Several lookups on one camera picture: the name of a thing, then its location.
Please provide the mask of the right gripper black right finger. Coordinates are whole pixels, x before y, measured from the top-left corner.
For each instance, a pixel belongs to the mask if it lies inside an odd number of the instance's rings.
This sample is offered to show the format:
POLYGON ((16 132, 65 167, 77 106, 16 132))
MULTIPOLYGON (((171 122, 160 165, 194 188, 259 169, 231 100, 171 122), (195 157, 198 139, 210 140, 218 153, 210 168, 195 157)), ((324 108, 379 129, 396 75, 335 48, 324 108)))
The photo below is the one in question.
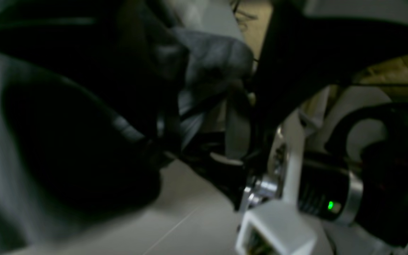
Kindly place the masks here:
POLYGON ((254 120, 274 128, 327 84, 408 53, 408 0, 273 0, 254 120))

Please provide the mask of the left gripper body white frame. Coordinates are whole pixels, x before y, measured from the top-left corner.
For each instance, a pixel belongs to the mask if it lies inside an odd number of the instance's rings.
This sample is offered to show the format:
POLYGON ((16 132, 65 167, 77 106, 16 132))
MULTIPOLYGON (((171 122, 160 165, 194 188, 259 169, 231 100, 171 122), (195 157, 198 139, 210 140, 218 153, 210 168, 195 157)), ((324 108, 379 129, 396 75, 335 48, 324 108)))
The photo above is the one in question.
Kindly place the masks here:
POLYGON ((351 225, 361 206, 364 183, 349 163, 306 152, 306 137, 322 127, 331 88, 325 87, 277 126, 264 169, 248 174, 238 211, 283 200, 302 213, 351 225))

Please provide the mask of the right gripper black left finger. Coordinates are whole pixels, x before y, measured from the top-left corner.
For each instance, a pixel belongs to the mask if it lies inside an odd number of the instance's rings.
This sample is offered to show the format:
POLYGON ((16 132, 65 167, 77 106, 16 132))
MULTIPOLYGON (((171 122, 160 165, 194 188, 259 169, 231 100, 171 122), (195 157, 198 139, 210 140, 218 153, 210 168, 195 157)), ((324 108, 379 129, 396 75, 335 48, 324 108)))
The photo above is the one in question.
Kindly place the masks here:
POLYGON ((187 49, 156 14, 156 1, 0 0, 0 53, 61 74, 108 103, 141 131, 143 158, 172 159, 187 49))

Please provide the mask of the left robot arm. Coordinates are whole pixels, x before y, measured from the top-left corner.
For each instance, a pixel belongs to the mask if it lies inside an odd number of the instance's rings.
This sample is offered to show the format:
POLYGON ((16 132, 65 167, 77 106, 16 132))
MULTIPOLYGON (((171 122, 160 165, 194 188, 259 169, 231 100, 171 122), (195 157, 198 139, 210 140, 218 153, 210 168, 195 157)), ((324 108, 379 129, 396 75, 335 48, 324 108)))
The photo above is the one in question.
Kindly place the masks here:
POLYGON ((298 96, 256 118, 238 255, 408 255, 408 103, 358 105, 308 150, 298 96))

